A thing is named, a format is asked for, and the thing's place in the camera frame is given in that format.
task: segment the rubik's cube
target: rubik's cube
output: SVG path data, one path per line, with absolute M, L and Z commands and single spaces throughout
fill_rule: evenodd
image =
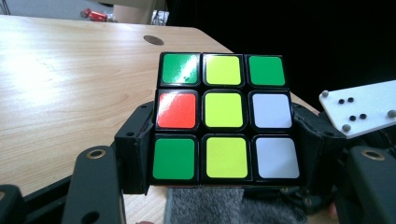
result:
M 290 102 L 281 56 L 163 52 L 150 185 L 296 183 L 300 168 Z

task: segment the wooden table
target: wooden table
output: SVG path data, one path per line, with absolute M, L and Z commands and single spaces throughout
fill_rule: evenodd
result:
M 154 100 L 160 52 L 230 52 L 194 28 L 15 16 L 0 27 L 0 185 L 22 195 L 71 175 L 81 151 L 109 146 Z M 165 188 L 125 195 L 128 223 L 163 223 L 165 202 Z

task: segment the screw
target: screw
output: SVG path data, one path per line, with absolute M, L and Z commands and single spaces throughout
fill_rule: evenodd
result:
M 396 118 L 396 110 L 390 110 L 388 111 L 388 116 L 390 118 Z
M 344 125 L 343 125 L 343 130 L 344 130 L 344 132 L 349 132 L 350 129 L 351 129 L 351 127 L 350 127 L 349 124 L 344 124 Z
M 323 91 L 322 92 L 322 96 L 323 97 L 328 97 L 329 96 L 329 92 L 328 91 Z

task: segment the green sticker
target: green sticker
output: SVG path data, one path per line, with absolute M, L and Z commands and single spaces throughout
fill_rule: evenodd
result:
M 192 179 L 195 144 L 192 139 L 160 138 L 155 143 L 153 176 L 156 179 Z
M 197 64 L 195 54 L 166 54 L 163 57 L 163 82 L 195 84 L 198 80 Z
M 282 61 L 278 57 L 251 56 L 248 58 L 250 80 L 254 85 L 285 85 Z

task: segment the red sticker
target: red sticker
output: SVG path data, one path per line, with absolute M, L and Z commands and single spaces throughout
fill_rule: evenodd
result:
M 161 128 L 190 129 L 195 126 L 196 98 L 191 93 L 163 93 L 157 123 Z

